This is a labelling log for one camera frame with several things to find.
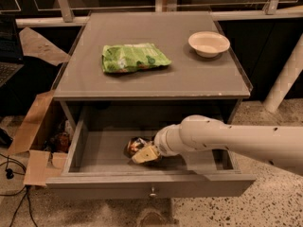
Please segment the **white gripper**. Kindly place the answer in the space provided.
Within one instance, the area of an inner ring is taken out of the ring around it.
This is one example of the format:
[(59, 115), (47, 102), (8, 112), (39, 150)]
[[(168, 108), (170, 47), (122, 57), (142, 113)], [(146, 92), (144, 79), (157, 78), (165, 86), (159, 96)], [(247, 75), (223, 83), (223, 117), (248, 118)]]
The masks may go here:
[(165, 157), (175, 156), (184, 150), (184, 144), (180, 138), (178, 125), (171, 125), (160, 130), (154, 137), (154, 145), (147, 145), (140, 149), (132, 160), (136, 164), (155, 161), (160, 154)]

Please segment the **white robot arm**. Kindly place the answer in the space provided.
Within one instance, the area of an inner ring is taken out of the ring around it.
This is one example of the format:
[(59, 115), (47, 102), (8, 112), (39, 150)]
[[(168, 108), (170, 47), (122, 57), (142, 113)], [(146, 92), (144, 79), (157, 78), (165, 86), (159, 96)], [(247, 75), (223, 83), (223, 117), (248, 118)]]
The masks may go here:
[(228, 125), (201, 115), (160, 130), (132, 157), (137, 164), (189, 151), (227, 149), (298, 175), (303, 174), (303, 128)]

